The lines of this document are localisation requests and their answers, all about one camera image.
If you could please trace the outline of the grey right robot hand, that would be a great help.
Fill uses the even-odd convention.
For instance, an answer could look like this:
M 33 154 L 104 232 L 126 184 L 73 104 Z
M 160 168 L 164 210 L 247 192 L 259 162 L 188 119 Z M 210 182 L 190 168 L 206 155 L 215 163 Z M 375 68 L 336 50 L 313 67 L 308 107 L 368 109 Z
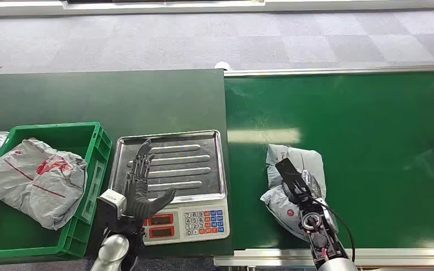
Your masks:
M 275 164 L 284 183 L 284 191 L 290 202 L 299 207 L 311 202 L 310 188 L 302 178 L 300 173 L 289 158 Z

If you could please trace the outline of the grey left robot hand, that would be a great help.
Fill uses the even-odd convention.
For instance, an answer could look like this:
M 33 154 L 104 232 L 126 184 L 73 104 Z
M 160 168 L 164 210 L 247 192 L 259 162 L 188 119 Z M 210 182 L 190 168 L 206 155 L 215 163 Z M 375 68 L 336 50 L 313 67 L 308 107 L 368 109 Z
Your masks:
M 155 215 L 169 205 L 177 192 L 177 188 L 171 187 L 162 196 L 149 200 L 148 176 L 151 162 L 154 159 L 154 154 L 150 151 L 151 140 L 147 139 L 137 150 L 125 179 L 125 197 L 127 200 L 125 214 L 140 220 Z

